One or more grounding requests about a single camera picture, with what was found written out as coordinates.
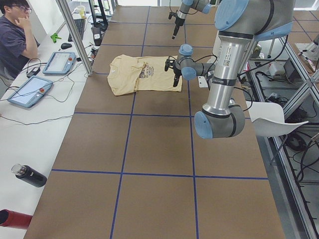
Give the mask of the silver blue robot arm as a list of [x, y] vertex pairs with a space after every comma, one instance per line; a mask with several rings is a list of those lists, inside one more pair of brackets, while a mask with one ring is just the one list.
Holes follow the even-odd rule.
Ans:
[[173, 12], [169, 4], [169, 15], [168, 18], [175, 18], [175, 28], [172, 34], [172, 39], [178, 34], [179, 28], [185, 23], [186, 17], [191, 14], [201, 12], [208, 14], [213, 6], [219, 4], [219, 0], [182, 0], [180, 7], [177, 11]]
[[197, 63], [193, 48], [181, 45], [176, 59], [167, 58], [165, 69], [192, 80], [205, 76], [210, 86], [207, 102], [194, 116], [195, 130], [205, 139], [238, 135], [244, 128], [242, 108], [231, 98], [237, 76], [242, 70], [244, 51], [252, 41], [288, 35], [293, 27], [293, 0], [224, 0], [215, 14], [220, 47], [214, 63]]

